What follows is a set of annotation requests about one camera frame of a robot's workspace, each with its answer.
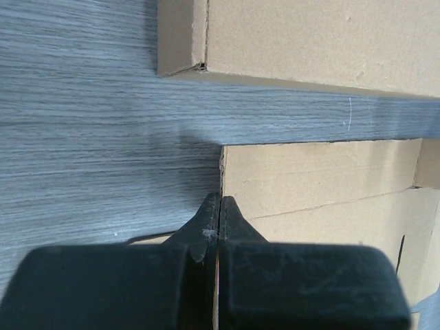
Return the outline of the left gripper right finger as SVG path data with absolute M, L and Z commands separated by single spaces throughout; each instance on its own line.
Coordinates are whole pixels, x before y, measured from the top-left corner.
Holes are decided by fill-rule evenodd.
M 233 197 L 219 215 L 220 329 L 409 329 L 395 269 L 375 247 L 270 243 Z

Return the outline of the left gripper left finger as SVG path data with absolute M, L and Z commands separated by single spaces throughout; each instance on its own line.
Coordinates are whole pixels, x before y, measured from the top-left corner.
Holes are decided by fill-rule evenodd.
M 160 244 L 29 252 L 1 301 L 2 329 L 211 329 L 220 196 Z

